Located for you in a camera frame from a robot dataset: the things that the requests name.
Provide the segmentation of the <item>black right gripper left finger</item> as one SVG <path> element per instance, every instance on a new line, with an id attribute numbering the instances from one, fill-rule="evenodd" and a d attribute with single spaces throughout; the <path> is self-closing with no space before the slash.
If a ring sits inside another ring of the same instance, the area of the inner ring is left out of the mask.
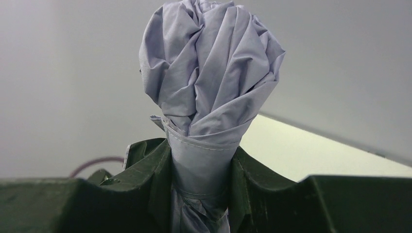
<path id="1" fill-rule="evenodd" d="M 130 146 L 126 169 L 89 179 L 2 179 L 3 233 L 168 233 L 171 148 L 165 138 Z"/>

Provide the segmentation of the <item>lavender folding umbrella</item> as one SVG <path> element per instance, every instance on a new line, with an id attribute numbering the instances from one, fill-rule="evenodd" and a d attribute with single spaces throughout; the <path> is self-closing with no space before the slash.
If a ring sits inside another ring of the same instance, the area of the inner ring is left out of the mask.
<path id="1" fill-rule="evenodd" d="M 173 233 L 227 233 L 231 160 L 279 80 L 285 51 L 241 5 L 163 4 L 143 34 L 145 93 L 172 156 Z"/>

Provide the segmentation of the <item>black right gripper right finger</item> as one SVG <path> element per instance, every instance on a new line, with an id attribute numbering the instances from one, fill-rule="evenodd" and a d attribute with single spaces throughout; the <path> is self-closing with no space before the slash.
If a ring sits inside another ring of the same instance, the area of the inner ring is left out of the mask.
<path id="1" fill-rule="evenodd" d="M 294 182 L 238 148 L 229 224 L 233 233 L 409 233 L 412 181 L 311 175 Z"/>

